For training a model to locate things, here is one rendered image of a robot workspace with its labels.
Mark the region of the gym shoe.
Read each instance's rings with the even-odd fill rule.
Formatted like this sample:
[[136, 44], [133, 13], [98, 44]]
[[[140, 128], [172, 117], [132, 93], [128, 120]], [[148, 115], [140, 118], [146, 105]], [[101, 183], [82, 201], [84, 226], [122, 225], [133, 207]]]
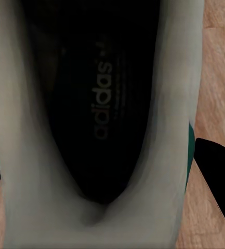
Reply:
[[204, 0], [0, 0], [4, 249], [175, 249]]

